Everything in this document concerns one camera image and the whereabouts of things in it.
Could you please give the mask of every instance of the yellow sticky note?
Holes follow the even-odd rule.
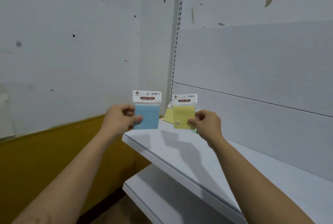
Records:
[[[195,129],[189,118],[195,118],[194,106],[173,106],[173,128]]]
[[[173,109],[172,108],[167,108],[163,120],[168,123],[173,124]]]

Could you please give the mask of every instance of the dark baseboard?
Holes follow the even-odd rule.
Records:
[[[107,196],[101,202],[96,204],[90,210],[80,216],[76,224],[89,224],[97,219],[102,213],[109,209],[113,204],[125,196],[122,188],[117,189],[114,193]]]

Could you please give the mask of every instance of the hand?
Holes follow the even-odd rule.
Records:
[[[197,128],[197,133],[206,140],[209,147],[214,149],[218,142],[224,140],[220,117],[216,113],[207,110],[200,110],[195,113],[195,116],[195,119],[189,119],[189,123]]]
[[[100,133],[108,139],[124,134],[133,128],[134,123],[142,121],[141,115],[134,115],[135,106],[131,104],[114,105],[107,110]]]

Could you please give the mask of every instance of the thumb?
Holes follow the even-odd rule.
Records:
[[[198,124],[200,123],[200,121],[198,121],[198,120],[195,119],[195,118],[189,118],[188,122],[189,122],[191,125],[195,126],[195,127],[197,127]]]
[[[140,121],[143,120],[143,116],[142,115],[135,115],[135,116],[131,116],[128,117],[130,124],[134,124],[134,123],[138,123]]]

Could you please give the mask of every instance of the person's left hand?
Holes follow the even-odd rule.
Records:
[[[131,104],[114,105],[106,112],[100,133],[108,139],[124,134],[133,128],[134,123],[142,121],[141,115],[134,115],[135,106]]]

